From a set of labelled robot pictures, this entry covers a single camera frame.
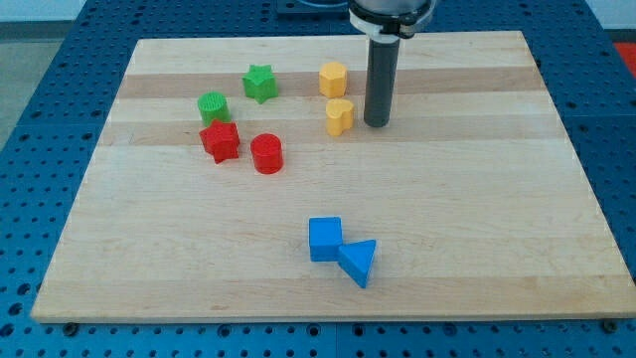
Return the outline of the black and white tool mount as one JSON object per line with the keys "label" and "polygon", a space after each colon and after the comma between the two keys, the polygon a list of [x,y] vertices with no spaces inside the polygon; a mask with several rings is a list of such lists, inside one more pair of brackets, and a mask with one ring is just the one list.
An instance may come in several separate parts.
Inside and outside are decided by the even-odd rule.
{"label": "black and white tool mount", "polygon": [[350,23],[371,40],[410,39],[431,21],[436,0],[349,0]]}

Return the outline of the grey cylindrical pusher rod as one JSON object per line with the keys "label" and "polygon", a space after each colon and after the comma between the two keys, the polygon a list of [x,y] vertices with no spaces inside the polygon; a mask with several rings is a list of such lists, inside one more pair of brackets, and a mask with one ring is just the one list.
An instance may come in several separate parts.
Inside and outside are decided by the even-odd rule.
{"label": "grey cylindrical pusher rod", "polygon": [[364,104],[364,122],[370,127],[384,127],[390,121],[398,51],[399,41],[370,41]]}

